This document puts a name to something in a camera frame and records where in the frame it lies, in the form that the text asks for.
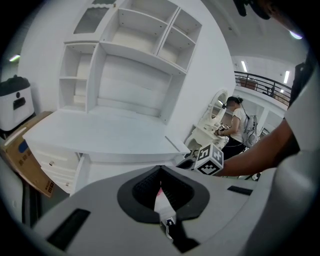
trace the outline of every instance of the ceiling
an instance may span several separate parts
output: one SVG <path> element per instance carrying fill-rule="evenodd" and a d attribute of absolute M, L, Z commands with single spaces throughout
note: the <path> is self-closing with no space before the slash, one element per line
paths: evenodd
<path fill-rule="evenodd" d="M 231 56 L 269 59 L 287 65 L 304 61 L 308 46 L 294 39 L 276 20 L 263 20 L 247 6 L 239 15 L 233 0 L 201 0 L 219 25 Z"/>

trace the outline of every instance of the white desk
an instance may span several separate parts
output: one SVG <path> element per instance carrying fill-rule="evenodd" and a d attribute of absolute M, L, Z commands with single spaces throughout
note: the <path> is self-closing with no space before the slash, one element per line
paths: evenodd
<path fill-rule="evenodd" d="M 23 137 L 42 170 L 67 193 L 139 168 L 176 165 L 190 152 L 167 135 L 159 118 L 109 107 L 58 110 Z"/>
<path fill-rule="evenodd" d="M 195 128 L 192 134 L 186 139 L 185 145 L 188 146 L 192 140 L 195 140 L 201 146 L 208 143 L 214 143 L 219 149 L 222 149 L 227 143 L 228 137 L 216 136 L 213 131 L 204 129 L 197 124 L 193 125 Z"/>

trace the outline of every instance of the black rubber cover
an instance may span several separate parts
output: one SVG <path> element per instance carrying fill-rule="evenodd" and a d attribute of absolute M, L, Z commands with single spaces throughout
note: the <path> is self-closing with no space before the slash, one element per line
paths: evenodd
<path fill-rule="evenodd" d="M 13 94 L 28 87 L 30 87 L 28 79 L 15 75 L 13 78 L 0 83 L 0 96 Z"/>
<path fill-rule="evenodd" d="M 158 165 L 124 183 L 117 193 L 118 203 L 135 221 L 158 224 L 160 218 L 154 208 L 160 187 L 175 210 L 177 221 L 199 217 L 210 199 L 202 184 Z"/>

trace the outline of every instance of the white wall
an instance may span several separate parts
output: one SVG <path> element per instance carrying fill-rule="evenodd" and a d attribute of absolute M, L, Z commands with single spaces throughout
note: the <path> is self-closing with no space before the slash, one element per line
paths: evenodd
<path fill-rule="evenodd" d="M 266 117 L 264 128 L 271 133 L 275 128 L 277 128 L 280 125 L 282 121 L 283 118 L 270 111 L 268 116 Z"/>
<path fill-rule="evenodd" d="M 8 62 L 1 67 L 1 82 L 7 81 L 18 74 L 18 63 Z"/>
<path fill-rule="evenodd" d="M 55 111 L 64 40 L 86 0 L 50 0 L 34 18 L 24 40 L 18 75 L 31 84 L 36 113 Z"/>
<path fill-rule="evenodd" d="M 35 17 L 24 41 L 18 74 L 31 83 L 35 111 L 57 109 L 58 73 L 70 26 L 86 0 L 52 0 Z M 231 56 L 214 18 L 200 0 L 172 0 L 202 24 L 193 60 L 168 130 L 185 140 L 220 89 L 235 88 Z"/>
<path fill-rule="evenodd" d="M 220 89 L 235 89 L 233 64 L 215 19 L 200 0 L 172 0 L 202 24 L 196 50 L 168 128 L 185 140 Z"/>

